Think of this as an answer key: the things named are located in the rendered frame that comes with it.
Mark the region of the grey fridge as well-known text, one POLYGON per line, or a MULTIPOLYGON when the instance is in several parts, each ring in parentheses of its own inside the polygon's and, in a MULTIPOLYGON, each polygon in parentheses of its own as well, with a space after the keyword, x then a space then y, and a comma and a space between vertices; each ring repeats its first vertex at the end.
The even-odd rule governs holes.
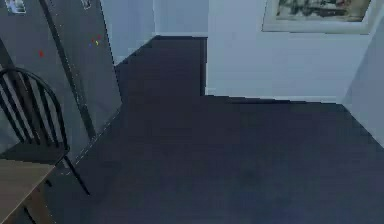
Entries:
POLYGON ((122 106, 101 0, 0 0, 0 66, 52 88, 74 164, 122 106))

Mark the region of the black spindle-back chair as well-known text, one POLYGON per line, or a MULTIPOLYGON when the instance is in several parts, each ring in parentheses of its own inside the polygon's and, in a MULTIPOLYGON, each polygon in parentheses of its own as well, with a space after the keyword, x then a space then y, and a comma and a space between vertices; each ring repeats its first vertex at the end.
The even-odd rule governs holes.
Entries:
POLYGON ((65 161, 87 195, 85 183, 68 158, 70 147, 59 101, 48 84, 21 68, 0 71, 0 108, 19 143, 0 154, 1 159, 57 165, 65 161))

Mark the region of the brown wooden table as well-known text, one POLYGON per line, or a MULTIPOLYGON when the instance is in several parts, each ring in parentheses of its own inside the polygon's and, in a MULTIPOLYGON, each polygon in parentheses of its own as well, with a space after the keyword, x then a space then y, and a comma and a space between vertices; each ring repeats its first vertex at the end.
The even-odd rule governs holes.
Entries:
POLYGON ((35 224, 55 224, 44 196, 54 165, 0 159, 0 224, 26 210, 35 224))

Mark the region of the white framed wall picture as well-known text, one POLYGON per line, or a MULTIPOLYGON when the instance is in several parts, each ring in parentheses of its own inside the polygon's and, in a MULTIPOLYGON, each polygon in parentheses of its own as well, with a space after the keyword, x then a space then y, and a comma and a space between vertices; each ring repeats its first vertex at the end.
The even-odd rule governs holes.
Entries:
POLYGON ((263 32, 368 35, 384 0, 267 0, 263 32))

